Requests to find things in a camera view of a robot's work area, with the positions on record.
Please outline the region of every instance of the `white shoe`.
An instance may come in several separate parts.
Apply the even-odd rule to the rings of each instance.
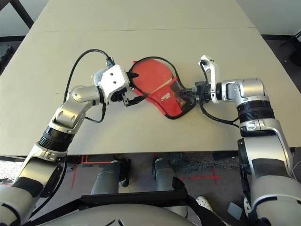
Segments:
[[[212,211],[212,208],[209,205],[209,202],[207,201],[207,199],[205,199],[205,197],[199,196],[198,198],[196,198],[196,201],[200,206],[205,207],[207,210]]]

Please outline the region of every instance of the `white table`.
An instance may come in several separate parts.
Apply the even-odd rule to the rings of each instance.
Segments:
[[[301,94],[235,1],[87,2],[50,0],[0,77],[1,155],[28,154],[62,103],[75,60],[90,48],[105,50],[126,70],[133,60],[164,57],[186,87],[204,80],[197,65],[203,54],[215,58],[223,80],[259,77],[289,146],[301,146]],[[157,17],[139,11],[142,2],[153,10],[151,2],[160,5]],[[105,10],[96,10],[101,5]],[[103,67],[102,55],[87,55],[71,87],[93,84],[91,75]],[[206,108],[217,117],[237,116],[233,103]],[[100,118],[101,106],[87,115]],[[208,119],[198,107],[169,120],[147,101],[119,102],[107,108],[101,124],[84,121],[69,154],[237,150],[239,138],[237,128]]]

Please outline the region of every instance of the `printed logo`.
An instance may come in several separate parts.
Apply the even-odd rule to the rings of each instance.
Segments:
[[[166,93],[163,97],[161,97],[161,101],[170,98],[170,93]]]

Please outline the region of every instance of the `silver robot arm segment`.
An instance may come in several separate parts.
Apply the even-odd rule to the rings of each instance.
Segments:
[[[205,60],[207,70],[214,67],[209,56],[201,59]],[[216,82],[214,79],[209,87],[207,101],[209,94],[212,99],[234,101],[238,111],[242,136],[238,140],[238,156],[243,190],[252,208],[251,222],[254,225],[298,225],[301,184],[290,176],[291,151],[262,81],[252,78]],[[247,174],[251,175],[251,185]]]
[[[37,200],[53,192],[63,168],[60,164],[86,116],[86,111],[100,103],[110,104],[111,96],[129,85],[126,72],[114,65],[94,76],[93,86],[77,86],[68,92],[42,138],[25,159],[12,187],[0,191],[0,224],[24,224]]]

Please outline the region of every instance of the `wall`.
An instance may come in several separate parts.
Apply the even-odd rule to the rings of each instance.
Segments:
[[[35,21],[48,0],[20,0],[20,2],[33,21]],[[26,35],[28,31],[29,28],[10,3],[0,11],[0,36]]]
[[[294,35],[301,30],[301,0],[237,0],[260,34]]]

